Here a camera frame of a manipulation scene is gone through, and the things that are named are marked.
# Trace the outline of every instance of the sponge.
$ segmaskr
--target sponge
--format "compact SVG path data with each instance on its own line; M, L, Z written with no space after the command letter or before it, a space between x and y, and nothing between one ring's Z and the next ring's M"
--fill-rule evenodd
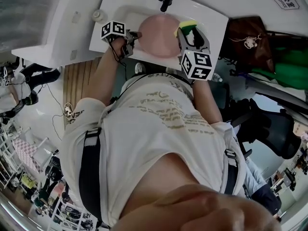
M197 22L195 20L190 20L190 21L183 21L179 24L178 28L182 29L182 32L185 36L189 35L191 30L197 26ZM174 32L174 36L176 37L178 35L178 28Z

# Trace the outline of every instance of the round pink dish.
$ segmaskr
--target round pink dish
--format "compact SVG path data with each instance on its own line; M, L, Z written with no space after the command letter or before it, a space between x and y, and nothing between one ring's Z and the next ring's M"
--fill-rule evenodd
M180 48L174 32L179 24L179 20L168 14L153 15L145 19L139 28L142 32L142 37L139 39L142 49L160 58L177 56Z

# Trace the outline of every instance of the hand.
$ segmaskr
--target hand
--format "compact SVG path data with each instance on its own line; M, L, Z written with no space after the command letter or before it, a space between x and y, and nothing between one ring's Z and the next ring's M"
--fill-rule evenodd
M118 37L117 39L115 39L114 41L111 42L111 45L114 48L118 57L121 56L121 54L122 54L121 49L122 49L122 46L125 43L126 43L126 40L123 37Z

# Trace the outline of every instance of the white sink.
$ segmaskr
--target white sink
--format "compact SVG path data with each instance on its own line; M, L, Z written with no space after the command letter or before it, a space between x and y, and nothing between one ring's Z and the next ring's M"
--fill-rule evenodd
M158 0L103 0L100 7L110 20L126 23L127 29L138 31L140 24L149 16L162 13L162 2ZM203 31L210 42L211 62L215 66L224 38L228 18L206 6L191 0L173 0L168 7L167 14L179 21L196 20L198 28ZM102 24L96 23L90 43L91 51L105 52L108 49L106 42L100 39ZM135 43L134 54L131 58L181 69L177 57L157 58L144 52L139 43Z

